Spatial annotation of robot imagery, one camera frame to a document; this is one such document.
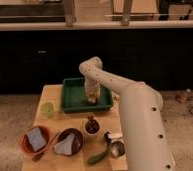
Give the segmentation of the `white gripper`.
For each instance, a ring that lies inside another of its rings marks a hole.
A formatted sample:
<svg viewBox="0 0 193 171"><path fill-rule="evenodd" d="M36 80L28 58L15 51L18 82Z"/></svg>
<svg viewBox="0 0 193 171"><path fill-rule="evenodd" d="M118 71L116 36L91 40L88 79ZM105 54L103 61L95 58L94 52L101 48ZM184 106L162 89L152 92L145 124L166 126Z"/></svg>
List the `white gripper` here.
<svg viewBox="0 0 193 171"><path fill-rule="evenodd" d="M85 78L85 93L88 98L98 98L100 96L99 82L90 78Z"/></svg>

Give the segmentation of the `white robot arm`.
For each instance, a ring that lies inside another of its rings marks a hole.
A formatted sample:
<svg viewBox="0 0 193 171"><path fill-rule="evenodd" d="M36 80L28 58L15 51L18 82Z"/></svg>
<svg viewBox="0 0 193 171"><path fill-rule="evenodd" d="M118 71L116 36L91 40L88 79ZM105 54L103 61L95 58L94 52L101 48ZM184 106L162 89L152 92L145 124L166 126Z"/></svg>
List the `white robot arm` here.
<svg viewBox="0 0 193 171"><path fill-rule="evenodd" d="M88 80L97 81L119 95L128 171L175 171L160 114L160 93L142 81L103 71L99 57L82 62L79 71Z"/></svg>

